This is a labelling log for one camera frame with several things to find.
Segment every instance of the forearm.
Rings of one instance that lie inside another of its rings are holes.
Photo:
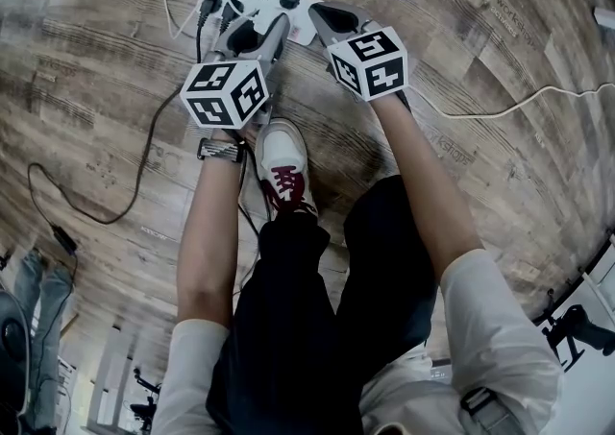
[[[482,247],[463,195],[395,95],[372,101],[397,161],[412,215],[438,279],[456,258]]]
[[[184,227],[177,267],[178,319],[228,327],[237,266],[240,165],[207,158]]]

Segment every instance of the black pants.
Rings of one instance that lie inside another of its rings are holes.
[[[225,433],[362,433],[363,384],[430,335],[436,283],[401,177],[364,194],[344,231],[350,275],[335,316],[316,219],[280,214],[262,228],[207,400]]]

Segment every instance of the white sleeve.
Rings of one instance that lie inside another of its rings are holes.
[[[201,319],[175,326],[152,435],[221,433],[205,402],[213,367],[228,335],[225,327]]]
[[[485,250],[463,255],[447,268],[441,287],[455,389],[464,395],[487,387],[523,424],[542,432],[554,416],[563,371],[493,258]]]

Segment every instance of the white shirt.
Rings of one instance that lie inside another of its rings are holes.
[[[499,394],[527,431],[546,433],[563,371],[493,258],[484,250],[463,255],[447,268],[440,286],[452,385],[431,381],[431,359],[423,348],[407,352],[365,384],[359,404],[364,432],[378,435],[395,426],[408,435],[462,434],[457,418],[461,396],[487,387]],[[228,333],[203,320],[175,327],[153,435],[221,433],[205,402]]]

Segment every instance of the wooden floor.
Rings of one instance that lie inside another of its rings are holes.
[[[615,0],[338,1],[394,26],[415,59],[410,82],[451,113],[499,111],[543,85],[582,90],[615,81],[615,36],[592,17],[594,7],[615,9]],[[193,3],[170,0],[178,20]],[[121,210],[152,115],[194,61],[190,38],[169,37],[161,0],[0,0],[0,250],[49,242],[28,194],[31,161],[79,205],[101,216]],[[314,196],[332,235],[321,272],[336,304],[347,267],[345,215],[397,169],[371,110],[325,66],[317,41],[288,44],[275,73],[276,115],[294,121],[307,142]],[[614,90],[583,100],[548,93],[497,121],[449,121],[408,93],[529,314],[545,305],[547,289],[574,276],[615,222]],[[69,337],[83,357],[97,358],[109,326],[126,321],[138,325],[147,361],[162,372],[201,135],[174,102],[160,119],[134,210],[109,227],[80,217],[34,177],[40,204],[80,245],[80,316]],[[254,180],[242,199],[261,225]],[[257,248],[244,221],[240,240],[242,277]],[[443,357],[441,304],[433,321],[430,349]]]

